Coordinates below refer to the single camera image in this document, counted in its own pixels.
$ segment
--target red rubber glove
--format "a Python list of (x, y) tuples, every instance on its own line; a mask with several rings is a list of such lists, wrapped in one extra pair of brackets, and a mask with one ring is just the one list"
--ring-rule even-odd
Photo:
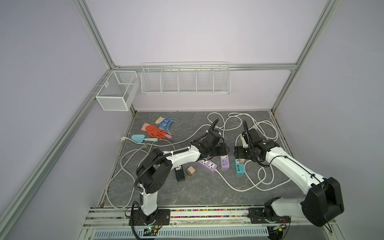
[(141, 130), (146, 131), (151, 137), (157, 137), (158, 139), (165, 139), (168, 135), (167, 131), (160, 130), (158, 127), (148, 123), (144, 123)]

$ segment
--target electrical outlet socket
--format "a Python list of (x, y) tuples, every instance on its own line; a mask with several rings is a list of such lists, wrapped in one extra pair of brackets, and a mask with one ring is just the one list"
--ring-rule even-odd
[(213, 162), (211, 162), (210, 164), (208, 164), (208, 168), (210, 169), (213, 169), (215, 167), (215, 164)]
[(200, 160), (198, 163), (200, 163), (202, 166), (206, 167), (209, 171), (214, 172), (217, 168), (217, 165), (209, 160)]
[(203, 164), (203, 165), (207, 165), (207, 164), (208, 164), (208, 161), (209, 161), (209, 160), (204, 160), (204, 159), (203, 159), (203, 160), (200, 160), (200, 163)]

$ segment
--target white wire shelf basket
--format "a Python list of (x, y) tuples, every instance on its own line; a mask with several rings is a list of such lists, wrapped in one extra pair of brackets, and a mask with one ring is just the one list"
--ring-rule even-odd
[(229, 64), (146, 67), (141, 73), (141, 90), (144, 94), (228, 94)]
[(139, 88), (135, 71), (112, 71), (96, 95), (105, 111), (129, 111)]

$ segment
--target work glove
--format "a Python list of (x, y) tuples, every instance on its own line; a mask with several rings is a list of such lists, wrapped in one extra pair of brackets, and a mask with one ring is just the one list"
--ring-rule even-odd
[(171, 135), (167, 134), (167, 131), (160, 130), (158, 127), (154, 125), (150, 125), (148, 123), (144, 123), (141, 128), (142, 131), (146, 131), (151, 137), (156, 137), (158, 139), (172, 138)]
[(156, 123), (159, 125), (159, 129), (167, 131), (169, 135), (173, 135), (173, 133), (169, 130), (169, 126), (172, 122), (177, 122), (176, 118), (162, 118), (159, 117), (156, 120)]

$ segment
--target power strip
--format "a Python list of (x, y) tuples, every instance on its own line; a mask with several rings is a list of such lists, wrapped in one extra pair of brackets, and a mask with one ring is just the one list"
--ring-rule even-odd
[(213, 163), (207, 159), (200, 160), (200, 161), (198, 161), (198, 163), (200, 163), (201, 165), (203, 165), (209, 171), (212, 171), (212, 172), (215, 172), (215, 170), (217, 168), (217, 165), (215, 163)]
[(243, 175), (245, 173), (244, 164), (240, 163), (239, 160), (236, 158), (235, 158), (235, 164), (236, 164), (236, 174)]
[(175, 167), (175, 174), (176, 174), (176, 180), (178, 182), (184, 181), (185, 180), (185, 175), (184, 175), (184, 170), (183, 170), (183, 165), (180, 165), (178, 167)]
[(228, 170), (229, 169), (228, 155), (220, 156), (220, 160), (221, 160), (221, 170)]

